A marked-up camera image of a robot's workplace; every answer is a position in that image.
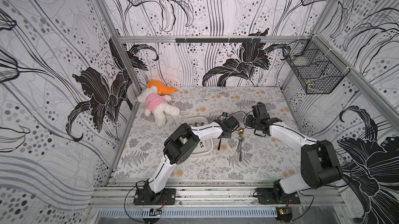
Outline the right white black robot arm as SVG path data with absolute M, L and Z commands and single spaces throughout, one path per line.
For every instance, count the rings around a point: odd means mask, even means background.
M 300 152 L 300 171 L 274 182 L 276 197 L 298 191 L 317 189 L 344 177 L 337 152 L 327 140 L 316 140 L 288 127 L 278 118 L 271 118 L 263 103 L 252 106 L 252 114 L 245 124 L 254 129 L 257 136 L 276 138 Z

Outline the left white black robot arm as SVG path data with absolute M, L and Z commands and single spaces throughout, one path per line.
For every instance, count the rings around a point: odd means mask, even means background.
M 227 138 L 239 126 L 233 116 L 199 127 L 181 124 L 165 141 L 163 158 L 153 176 L 144 183 L 145 192 L 155 195 L 163 191 L 175 167 L 185 162 L 201 141 Z

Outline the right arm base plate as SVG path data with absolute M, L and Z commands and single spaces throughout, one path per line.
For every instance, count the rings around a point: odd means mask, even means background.
M 256 188 L 253 197 L 257 198 L 261 205 L 278 204 L 290 206 L 301 203 L 298 193 L 286 194 L 274 188 Z

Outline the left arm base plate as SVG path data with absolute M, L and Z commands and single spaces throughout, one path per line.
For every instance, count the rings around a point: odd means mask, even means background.
M 174 205 L 176 200 L 176 189 L 165 188 L 159 193 L 153 193 L 151 190 L 137 189 L 134 198 L 135 205 L 142 206 L 168 206 Z

